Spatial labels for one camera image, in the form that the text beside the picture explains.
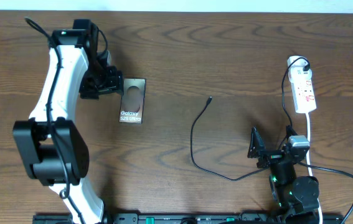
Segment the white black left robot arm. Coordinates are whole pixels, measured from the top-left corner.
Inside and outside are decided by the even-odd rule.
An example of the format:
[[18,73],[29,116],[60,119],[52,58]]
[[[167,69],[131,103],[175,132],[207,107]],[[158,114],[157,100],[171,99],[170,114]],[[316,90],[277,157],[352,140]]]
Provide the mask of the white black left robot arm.
[[67,214],[36,214],[34,223],[113,223],[104,201],[87,176],[88,147],[75,125],[78,99],[123,93],[123,75],[100,50],[104,33],[89,19],[71,29],[45,33],[49,69],[40,98],[27,120],[14,123],[12,134],[27,175],[54,191]]

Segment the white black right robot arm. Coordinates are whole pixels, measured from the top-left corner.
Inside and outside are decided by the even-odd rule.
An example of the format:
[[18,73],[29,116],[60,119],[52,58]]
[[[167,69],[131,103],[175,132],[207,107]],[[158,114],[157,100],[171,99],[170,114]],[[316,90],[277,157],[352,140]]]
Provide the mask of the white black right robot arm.
[[247,157],[257,159],[259,169],[270,169],[270,186],[279,208],[271,212],[270,220],[280,223],[317,223],[319,182],[311,176],[297,176],[294,165],[309,151],[309,141],[303,135],[290,133],[287,143],[277,150],[267,150],[258,130],[251,129]]

